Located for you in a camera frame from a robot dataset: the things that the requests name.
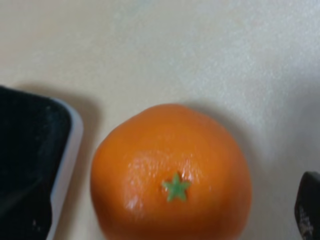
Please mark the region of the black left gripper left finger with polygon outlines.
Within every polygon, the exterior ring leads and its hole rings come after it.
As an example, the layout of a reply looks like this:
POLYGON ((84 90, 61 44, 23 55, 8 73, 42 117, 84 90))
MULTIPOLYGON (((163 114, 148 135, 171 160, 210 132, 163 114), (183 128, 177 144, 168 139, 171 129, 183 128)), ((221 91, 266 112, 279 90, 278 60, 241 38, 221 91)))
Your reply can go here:
POLYGON ((50 191, 41 178, 0 189, 2 240, 45 240, 52 218, 50 191))

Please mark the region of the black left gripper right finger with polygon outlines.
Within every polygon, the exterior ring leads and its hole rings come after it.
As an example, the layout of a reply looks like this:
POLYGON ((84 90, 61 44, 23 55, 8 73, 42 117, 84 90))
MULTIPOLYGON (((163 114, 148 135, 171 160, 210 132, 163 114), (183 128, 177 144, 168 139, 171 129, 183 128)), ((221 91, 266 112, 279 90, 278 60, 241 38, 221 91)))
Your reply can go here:
POLYGON ((298 230, 304 240, 320 238, 320 174, 306 171, 299 183, 294 206, 298 230))

